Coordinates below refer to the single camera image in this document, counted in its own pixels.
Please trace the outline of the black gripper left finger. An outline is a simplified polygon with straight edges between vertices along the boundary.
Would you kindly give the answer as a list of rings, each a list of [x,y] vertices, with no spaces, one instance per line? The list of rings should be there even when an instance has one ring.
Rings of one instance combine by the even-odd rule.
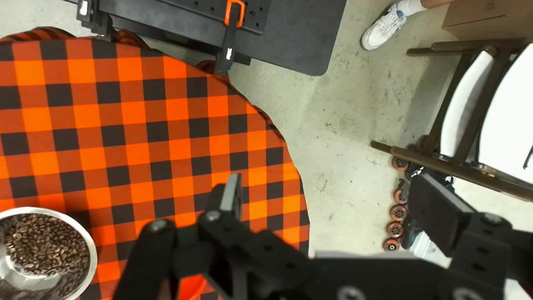
[[[146,223],[130,251],[113,300],[175,300],[173,243],[173,221],[158,218]]]

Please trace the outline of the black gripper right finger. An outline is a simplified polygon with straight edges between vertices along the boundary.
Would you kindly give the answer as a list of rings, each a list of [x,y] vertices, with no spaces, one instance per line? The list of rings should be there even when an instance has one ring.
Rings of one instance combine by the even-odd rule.
[[[533,290],[531,233],[494,213],[478,211],[429,173],[411,180],[408,211],[449,258],[439,283],[444,300],[503,300],[514,280]]]

